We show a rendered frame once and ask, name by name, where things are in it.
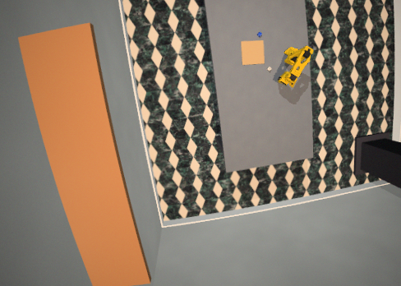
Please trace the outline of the orange mat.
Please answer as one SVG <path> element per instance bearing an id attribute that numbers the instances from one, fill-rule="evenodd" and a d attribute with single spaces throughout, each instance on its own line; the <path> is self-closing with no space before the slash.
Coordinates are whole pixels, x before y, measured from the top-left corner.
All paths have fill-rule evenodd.
<path id="1" fill-rule="evenodd" d="M 242 65 L 264 64 L 264 41 L 241 41 Z"/>

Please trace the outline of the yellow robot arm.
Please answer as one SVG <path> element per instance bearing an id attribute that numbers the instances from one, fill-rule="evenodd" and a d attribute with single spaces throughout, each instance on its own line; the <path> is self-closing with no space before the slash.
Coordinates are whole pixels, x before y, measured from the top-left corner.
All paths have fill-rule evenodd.
<path id="1" fill-rule="evenodd" d="M 287 64 L 293 65 L 292 69 L 290 70 L 290 73 L 292 74 L 286 74 L 284 79 L 288 81 L 289 83 L 294 83 L 297 81 L 297 77 L 299 77 L 302 73 L 303 68 L 310 62 L 311 59 L 311 54 L 313 54 L 313 49 L 305 46 L 304 48 L 301 48 L 297 50 L 297 48 L 290 47 L 286 51 L 284 51 L 285 54 L 288 55 L 288 57 L 284 60 Z M 304 50 L 304 51 L 303 51 Z M 293 52 L 293 54 L 292 54 Z M 301 60 L 306 60 L 301 63 Z M 298 68 L 298 70 L 296 70 Z"/>

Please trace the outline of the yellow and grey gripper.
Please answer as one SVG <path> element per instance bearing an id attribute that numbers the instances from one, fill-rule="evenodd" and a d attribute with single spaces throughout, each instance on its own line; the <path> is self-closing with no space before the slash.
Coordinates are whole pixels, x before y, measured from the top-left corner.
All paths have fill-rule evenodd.
<path id="1" fill-rule="evenodd" d="M 282 76 L 280 76 L 281 78 L 279 79 L 279 83 L 280 82 L 282 82 L 283 84 L 288 84 L 288 81 L 286 81 L 285 79 L 284 79 L 284 77 L 285 77 L 285 75 L 287 74 L 287 73 L 289 73 L 288 71 L 286 71 Z M 296 81 L 294 82 L 294 83 L 289 83 L 289 85 L 291 86 L 291 87 L 294 87 L 294 85 L 295 85 L 295 83 L 296 83 Z"/>

